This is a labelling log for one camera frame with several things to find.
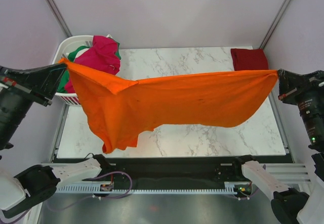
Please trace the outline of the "orange t-shirt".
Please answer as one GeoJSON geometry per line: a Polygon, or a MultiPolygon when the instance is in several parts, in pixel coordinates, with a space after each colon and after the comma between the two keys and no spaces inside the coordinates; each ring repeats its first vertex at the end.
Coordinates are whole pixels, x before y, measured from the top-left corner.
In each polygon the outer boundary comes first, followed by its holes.
{"type": "Polygon", "coordinates": [[[276,70],[240,70],[126,80],[61,59],[103,153],[135,147],[163,125],[231,128],[248,120],[275,86],[276,70]]]}

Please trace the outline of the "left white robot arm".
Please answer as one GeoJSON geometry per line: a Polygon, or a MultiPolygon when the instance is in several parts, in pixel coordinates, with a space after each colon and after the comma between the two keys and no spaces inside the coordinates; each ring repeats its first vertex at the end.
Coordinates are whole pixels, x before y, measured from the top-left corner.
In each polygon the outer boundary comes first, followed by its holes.
{"type": "MultiPolygon", "coordinates": [[[[34,69],[1,67],[1,150],[13,147],[10,139],[33,103],[51,105],[66,64],[34,69]]],[[[16,176],[1,170],[1,211],[5,218],[31,209],[58,188],[84,179],[106,180],[111,168],[103,155],[64,167],[34,165],[16,176]]]]}

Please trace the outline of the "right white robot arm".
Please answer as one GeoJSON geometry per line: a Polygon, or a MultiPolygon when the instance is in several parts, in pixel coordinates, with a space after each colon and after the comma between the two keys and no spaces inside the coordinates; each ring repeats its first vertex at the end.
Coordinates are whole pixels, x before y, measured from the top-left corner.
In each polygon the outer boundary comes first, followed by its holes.
{"type": "Polygon", "coordinates": [[[232,167],[237,180],[247,178],[270,200],[280,223],[323,223],[323,71],[296,74],[278,71],[279,100],[296,105],[303,120],[312,155],[316,183],[312,193],[299,192],[271,176],[251,155],[237,157],[232,167]]]}

